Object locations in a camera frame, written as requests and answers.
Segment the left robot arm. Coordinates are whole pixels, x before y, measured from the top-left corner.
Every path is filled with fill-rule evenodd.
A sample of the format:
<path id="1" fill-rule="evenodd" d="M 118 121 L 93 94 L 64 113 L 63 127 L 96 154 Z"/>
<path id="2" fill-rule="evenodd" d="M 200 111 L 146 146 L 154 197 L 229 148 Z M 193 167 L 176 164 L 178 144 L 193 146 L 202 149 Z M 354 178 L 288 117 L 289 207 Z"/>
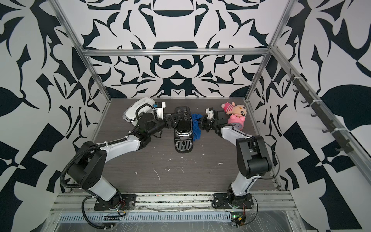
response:
<path id="1" fill-rule="evenodd" d="M 133 130 L 123 138 L 101 144 L 84 143 L 64 167 L 60 184 L 65 188 L 85 190 L 109 209 L 118 208 L 121 193 L 103 177 L 105 164 L 118 156 L 143 149 L 156 133 L 163 129 L 176 129 L 182 122 L 192 123 L 191 114 L 168 114 L 160 119 L 152 113 L 144 113 L 137 118 Z"/>

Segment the black coffee machine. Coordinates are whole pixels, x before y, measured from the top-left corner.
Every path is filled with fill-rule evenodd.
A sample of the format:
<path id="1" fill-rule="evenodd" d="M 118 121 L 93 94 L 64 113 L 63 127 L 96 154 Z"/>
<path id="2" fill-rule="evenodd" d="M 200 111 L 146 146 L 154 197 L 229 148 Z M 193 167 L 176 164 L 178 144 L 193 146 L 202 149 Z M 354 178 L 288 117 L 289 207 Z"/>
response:
<path id="1" fill-rule="evenodd" d="M 180 122 L 181 128 L 174 129 L 174 145 L 178 153 L 189 153 L 193 149 L 193 123 L 192 114 L 188 106 L 180 106 L 175 108 L 174 113 L 188 113 L 188 121 Z"/>

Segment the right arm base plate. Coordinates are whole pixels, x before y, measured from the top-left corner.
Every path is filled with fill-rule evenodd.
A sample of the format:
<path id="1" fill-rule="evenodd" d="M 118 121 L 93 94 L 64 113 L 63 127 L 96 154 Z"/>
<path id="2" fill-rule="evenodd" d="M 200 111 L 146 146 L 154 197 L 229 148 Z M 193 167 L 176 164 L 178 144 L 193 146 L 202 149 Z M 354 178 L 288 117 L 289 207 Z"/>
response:
<path id="1" fill-rule="evenodd" d="M 253 198 L 251 194 L 235 196 L 232 192 L 214 193 L 212 207 L 215 209 L 252 209 Z"/>

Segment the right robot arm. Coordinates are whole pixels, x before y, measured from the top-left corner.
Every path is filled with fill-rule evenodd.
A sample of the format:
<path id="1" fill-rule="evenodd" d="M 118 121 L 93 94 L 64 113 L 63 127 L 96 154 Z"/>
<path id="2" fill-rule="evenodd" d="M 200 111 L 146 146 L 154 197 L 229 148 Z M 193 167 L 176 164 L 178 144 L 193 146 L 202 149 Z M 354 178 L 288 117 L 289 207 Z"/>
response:
<path id="1" fill-rule="evenodd" d="M 230 184 L 226 193 L 231 207 L 238 207 L 252 202 L 250 190 L 257 180 L 272 170 L 272 163 L 267 144 L 262 136 L 248 135 L 236 126 L 227 123 L 227 119 L 213 119 L 203 116 L 199 119 L 199 128 L 209 132 L 213 130 L 219 137 L 231 142 L 236 147 L 237 166 L 239 173 Z"/>

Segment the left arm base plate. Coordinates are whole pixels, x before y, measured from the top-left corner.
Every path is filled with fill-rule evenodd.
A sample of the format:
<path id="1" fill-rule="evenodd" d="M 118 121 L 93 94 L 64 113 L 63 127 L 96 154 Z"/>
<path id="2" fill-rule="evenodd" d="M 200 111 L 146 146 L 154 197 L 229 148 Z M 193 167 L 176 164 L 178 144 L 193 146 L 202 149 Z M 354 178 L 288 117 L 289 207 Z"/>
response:
<path id="1" fill-rule="evenodd" d="M 94 210 L 128 210 L 136 205 L 136 194 L 116 194 L 111 200 L 104 201 L 102 198 L 97 197 Z"/>

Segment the blue cloth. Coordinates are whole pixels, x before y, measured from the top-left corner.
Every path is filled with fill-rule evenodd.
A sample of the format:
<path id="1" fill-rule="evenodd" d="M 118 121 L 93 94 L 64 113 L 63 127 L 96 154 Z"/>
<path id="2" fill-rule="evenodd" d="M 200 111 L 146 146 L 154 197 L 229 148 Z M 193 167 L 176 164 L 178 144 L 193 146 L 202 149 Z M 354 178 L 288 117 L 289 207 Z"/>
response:
<path id="1" fill-rule="evenodd" d="M 199 128 L 199 122 L 203 116 L 200 114 L 192 114 L 193 123 L 193 141 L 200 140 L 201 129 Z"/>

